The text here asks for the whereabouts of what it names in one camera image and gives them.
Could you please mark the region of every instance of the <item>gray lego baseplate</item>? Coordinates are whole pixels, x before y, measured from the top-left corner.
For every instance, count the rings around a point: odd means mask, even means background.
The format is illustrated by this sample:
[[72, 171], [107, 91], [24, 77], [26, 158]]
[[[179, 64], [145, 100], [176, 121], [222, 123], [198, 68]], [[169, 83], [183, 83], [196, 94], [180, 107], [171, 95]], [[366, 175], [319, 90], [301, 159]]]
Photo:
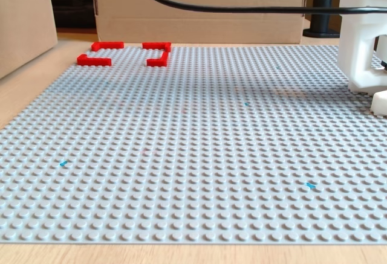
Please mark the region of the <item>gray lego baseplate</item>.
[[387, 242], [387, 121], [337, 47], [160, 54], [88, 52], [0, 131], [2, 243]]

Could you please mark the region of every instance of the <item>wooden surface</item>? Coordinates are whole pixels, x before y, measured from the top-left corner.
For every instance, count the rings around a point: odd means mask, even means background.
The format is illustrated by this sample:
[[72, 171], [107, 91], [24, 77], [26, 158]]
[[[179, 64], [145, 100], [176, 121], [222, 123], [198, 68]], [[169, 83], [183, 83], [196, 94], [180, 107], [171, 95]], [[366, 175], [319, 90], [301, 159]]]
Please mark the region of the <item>wooden surface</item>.
[[[91, 42], [97, 40], [95, 34], [60, 33], [58, 36], [58, 46], [0, 80], [0, 127], [23, 110], [74, 63]], [[305, 37], [302, 44], [337, 45], [338, 39]], [[386, 259], [387, 246], [0, 245], [0, 264], [375, 264], [387, 263]]]

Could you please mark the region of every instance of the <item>white 3d printed part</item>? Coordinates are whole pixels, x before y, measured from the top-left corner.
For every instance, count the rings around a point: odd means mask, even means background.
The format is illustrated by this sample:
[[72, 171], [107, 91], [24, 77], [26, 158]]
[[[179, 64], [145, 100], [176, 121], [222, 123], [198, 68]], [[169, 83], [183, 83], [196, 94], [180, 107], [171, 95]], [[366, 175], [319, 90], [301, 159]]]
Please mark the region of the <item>white 3d printed part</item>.
[[[340, 7], [386, 7], [387, 0], [340, 0]], [[375, 38], [379, 37], [377, 57], [387, 62], [387, 14], [360, 14], [342, 16], [337, 64], [349, 80], [352, 92], [373, 95], [387, 90], [387, 72], [371, 66]], [[374, 106], [380, 114], [387, 114], [385, 101]]]

